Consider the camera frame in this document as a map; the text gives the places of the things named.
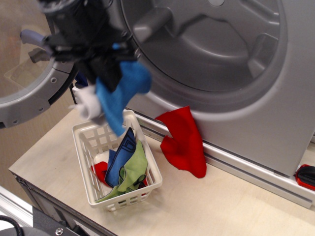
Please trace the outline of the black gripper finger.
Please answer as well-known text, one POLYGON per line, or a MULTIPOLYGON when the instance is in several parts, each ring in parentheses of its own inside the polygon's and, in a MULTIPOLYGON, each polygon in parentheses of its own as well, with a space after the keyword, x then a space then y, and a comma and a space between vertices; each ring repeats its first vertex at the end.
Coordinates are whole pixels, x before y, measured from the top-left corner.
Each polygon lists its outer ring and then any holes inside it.
POLYGON ((95 71, 91 61, 76 61, 75 65, 91 84, 96 83, 97 72, 95 71))
POLYGON ((122 77, 118 62, 111 58, 96 57, 90 62, 90 68, 94 77, 100 79, 110 92, 116 90, 122 77))

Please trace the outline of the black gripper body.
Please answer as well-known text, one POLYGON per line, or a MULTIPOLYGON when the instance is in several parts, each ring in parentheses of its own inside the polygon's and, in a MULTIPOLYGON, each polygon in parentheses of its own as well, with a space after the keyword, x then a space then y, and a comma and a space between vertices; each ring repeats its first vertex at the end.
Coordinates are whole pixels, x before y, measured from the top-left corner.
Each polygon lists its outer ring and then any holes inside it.
POLYGON ((136 61, 131 35, 111 24, 111 0, 42 0, 40 10, 57 29, 43 45, 59 61, 136 61))

